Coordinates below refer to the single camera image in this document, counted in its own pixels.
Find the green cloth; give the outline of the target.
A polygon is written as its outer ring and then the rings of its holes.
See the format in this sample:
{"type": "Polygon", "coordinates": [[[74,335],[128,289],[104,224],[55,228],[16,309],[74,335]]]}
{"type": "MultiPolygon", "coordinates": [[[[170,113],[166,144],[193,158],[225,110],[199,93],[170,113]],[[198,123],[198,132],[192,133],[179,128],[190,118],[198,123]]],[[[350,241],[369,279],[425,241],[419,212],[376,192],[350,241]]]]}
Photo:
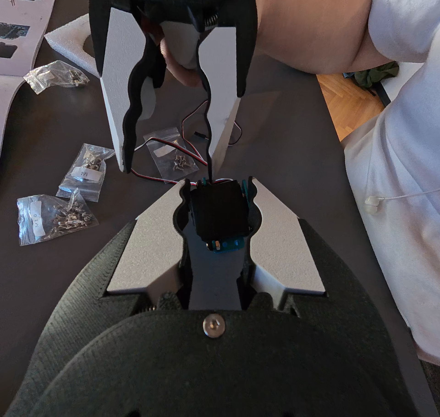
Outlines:
{"type": "Polygon", "coordinates": [[[396,61],[381,66],[354,72],[353,82],[360,88],[371,91],[374,85],[384,79],[395,78],[399,74],[399,64],[396,61]]]}

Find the person's right hand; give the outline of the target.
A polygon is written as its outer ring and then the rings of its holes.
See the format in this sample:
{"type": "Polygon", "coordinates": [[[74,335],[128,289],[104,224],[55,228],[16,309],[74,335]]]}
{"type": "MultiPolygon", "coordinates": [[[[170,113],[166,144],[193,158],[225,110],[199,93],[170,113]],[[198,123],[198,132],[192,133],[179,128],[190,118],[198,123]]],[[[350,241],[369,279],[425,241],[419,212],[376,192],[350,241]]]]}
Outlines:
{"type": "Polygon", "coordinates": [[[195,69],[187,69],[180,65],[168,48],[165,38],[160,42],[161,54],[164,57],[168,71],[184,86],[191,88],[202,87],[199,73],[195,69]]]}

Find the person's white shirt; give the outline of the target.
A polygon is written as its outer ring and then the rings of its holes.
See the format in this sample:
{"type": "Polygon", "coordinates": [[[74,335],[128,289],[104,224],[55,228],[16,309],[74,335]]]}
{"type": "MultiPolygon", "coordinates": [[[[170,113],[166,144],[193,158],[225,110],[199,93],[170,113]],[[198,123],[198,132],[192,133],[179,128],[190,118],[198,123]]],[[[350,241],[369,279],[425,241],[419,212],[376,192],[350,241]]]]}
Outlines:
{"type": "Polygon", "coordinates": [[[377,116],[345,137],[345,167],[375,256],[421,359],[440,357],[440,0],[373,0],[369,32],[397,62],[423,63],[377,116]]]}

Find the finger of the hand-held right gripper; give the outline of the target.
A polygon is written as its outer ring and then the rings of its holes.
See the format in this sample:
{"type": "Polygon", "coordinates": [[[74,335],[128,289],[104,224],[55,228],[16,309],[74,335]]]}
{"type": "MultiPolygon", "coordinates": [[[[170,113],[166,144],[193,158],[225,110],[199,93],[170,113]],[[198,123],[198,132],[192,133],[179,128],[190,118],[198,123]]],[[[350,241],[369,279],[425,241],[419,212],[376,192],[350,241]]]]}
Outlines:
{"type": "Polygon", "coordinates": [[[208,92],[207,161],[211,182],[218,178],[223,165],[240,103],[236,44],[235,27],[216,27],[197,45],[198,69],[208,92]]]}
{"type": "Polygon", "coordinates": [[[134,16],[112,7],[103,61],[101,88],[113,142],[113,148],[121,172],[131,167],[124,148],[128,136],[124,135],[124,118],[130,108],[129,80],[146,50],[146,37],[134,16]]]}

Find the zip bag with metal parts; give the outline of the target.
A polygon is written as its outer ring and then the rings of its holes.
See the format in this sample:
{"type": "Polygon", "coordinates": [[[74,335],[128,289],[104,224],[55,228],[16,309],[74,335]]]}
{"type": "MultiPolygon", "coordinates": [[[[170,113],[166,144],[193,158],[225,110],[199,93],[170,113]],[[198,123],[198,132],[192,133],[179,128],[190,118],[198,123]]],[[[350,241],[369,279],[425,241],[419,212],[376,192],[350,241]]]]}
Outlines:
{"type": "Polygon", "coordinates": [[[75,88],[90,82],[80,69],[60,60],[31,70],[23,79],[37,95],[52,86],[75,88]]]}

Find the white furniture panel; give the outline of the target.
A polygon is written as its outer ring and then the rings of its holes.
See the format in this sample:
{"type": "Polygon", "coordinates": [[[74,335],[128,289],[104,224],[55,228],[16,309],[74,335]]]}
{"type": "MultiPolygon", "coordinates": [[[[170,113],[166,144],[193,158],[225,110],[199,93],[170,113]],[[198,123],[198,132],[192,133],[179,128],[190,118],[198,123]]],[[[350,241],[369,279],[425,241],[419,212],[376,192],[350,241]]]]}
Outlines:
{"type": "Polygon", "coordinates": [[[398,95],[403,85],[423,66],[423,63],[398,62],[397,76],[384,78],[374,87],[384,107],[387,107],[398,95]]]}

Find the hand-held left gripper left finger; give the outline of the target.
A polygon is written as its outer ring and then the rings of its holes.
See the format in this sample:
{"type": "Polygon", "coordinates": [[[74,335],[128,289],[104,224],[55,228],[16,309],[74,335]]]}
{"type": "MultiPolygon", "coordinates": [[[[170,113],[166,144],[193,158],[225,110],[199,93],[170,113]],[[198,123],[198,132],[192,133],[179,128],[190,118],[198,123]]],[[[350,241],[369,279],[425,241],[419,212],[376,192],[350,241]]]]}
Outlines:
{"type": "Polygon", "coordinates": [[[184,228],[189,221],[190,182],[179,181],[137,217],[113,273],[110,295],[145,295],[156,306],[174,293],[188,308],[191,262],[184,228]]]}

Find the plain white paper sheet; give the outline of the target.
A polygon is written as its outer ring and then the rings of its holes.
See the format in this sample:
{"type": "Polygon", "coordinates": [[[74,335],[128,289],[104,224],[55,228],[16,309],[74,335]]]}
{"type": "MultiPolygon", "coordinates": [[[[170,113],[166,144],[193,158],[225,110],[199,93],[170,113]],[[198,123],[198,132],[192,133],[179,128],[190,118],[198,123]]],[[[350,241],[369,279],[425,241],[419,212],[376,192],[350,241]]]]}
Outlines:
{"type": "Polygon", "coordinates": [[[3,149],[3,139],[10,107],[24,82],[25,80],[21,76],[0,76],[0,153],[3,149]]]}

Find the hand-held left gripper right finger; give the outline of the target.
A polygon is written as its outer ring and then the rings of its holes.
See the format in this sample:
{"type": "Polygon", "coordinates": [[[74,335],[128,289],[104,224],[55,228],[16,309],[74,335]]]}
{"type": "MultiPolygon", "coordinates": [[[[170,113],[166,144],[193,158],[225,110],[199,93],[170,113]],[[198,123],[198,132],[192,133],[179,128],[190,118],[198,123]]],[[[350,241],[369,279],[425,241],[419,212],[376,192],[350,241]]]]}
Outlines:
{"type": "Polygon", "coordinates": [[[282,310],[290,294],[322,296],[321,280],[298,216],[256,178],[244,182],[250,236],[237,279],[242,310],[267,293],[282,310]]]}

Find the person's right forearm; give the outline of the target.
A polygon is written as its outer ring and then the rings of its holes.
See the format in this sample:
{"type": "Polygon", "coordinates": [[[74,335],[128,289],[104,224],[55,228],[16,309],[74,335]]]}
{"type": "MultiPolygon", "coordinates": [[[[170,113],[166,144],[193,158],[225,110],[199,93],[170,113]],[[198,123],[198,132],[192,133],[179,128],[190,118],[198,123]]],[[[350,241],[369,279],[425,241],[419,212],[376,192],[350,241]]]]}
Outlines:
{"type": "Polygon", "coordinates": [[[372,0],[256,0],[259,50],[305,73],[381,64],[367,30],[372,0]]]}

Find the printed instruction sheet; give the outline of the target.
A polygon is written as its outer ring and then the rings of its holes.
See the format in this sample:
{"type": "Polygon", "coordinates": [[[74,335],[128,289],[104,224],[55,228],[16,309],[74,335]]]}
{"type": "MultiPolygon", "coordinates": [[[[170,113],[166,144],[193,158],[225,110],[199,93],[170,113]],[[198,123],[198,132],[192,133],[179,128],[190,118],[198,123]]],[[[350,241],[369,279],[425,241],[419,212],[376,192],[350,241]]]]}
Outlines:
{"type": "Polygon", "coordinates": [[[1,75],[23,76],[35,63],[55,0],[0,0],[1,75]]]}

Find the white foam piece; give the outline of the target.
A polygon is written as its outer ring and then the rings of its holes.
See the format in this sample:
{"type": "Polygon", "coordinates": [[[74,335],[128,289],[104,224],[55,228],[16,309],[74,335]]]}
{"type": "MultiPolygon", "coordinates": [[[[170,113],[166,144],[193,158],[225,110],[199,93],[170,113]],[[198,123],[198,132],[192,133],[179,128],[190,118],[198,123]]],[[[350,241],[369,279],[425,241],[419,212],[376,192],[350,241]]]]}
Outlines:
{"type": "Polygon", "coordinates": [[[84,50],[85,41],[91,37],[89,14],[80,16],[44,37],[54,51],[96,78],[100,77],[95,58],[84,50]]]}

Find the labelled zip bag long screws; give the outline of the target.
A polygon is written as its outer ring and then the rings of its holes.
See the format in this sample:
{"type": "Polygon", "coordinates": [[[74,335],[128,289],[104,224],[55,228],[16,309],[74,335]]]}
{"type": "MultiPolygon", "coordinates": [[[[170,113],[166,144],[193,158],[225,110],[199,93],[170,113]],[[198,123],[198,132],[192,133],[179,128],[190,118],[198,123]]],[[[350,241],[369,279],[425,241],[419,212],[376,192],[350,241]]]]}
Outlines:
{"type": "Polygon", "coordinates": [[[19,198],[16,203],[21,247],[99,224],[78,188],[68,201],[50,195],[32,195],[19,198]]]}

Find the black servo motor teal bracket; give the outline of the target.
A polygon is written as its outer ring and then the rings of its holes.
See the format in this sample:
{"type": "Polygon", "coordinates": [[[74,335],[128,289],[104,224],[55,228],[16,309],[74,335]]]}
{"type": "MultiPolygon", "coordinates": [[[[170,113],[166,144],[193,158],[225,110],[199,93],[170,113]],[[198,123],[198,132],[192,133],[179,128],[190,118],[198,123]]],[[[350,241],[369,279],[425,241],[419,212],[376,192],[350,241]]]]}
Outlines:
{"type": "Polygon", "coordinates": [[[249,204],[237,180],[198,180],[190,191],[190,213],[195,232],[208,251],[223,254],[244,249],[250,233],[249,204]]]}

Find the person's dark trousers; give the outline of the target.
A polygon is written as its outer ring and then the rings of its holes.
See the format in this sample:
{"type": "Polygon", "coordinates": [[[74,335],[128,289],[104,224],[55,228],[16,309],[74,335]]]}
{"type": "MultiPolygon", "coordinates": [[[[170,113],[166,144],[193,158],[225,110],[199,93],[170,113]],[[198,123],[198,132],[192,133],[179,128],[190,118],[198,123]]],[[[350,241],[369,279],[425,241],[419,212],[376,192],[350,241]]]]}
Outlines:
{"type": "Polygon", "coordinates": [[[423,359],[419,359],[426,377],[437,413],[440,414],[440,367],[423,359]]]}

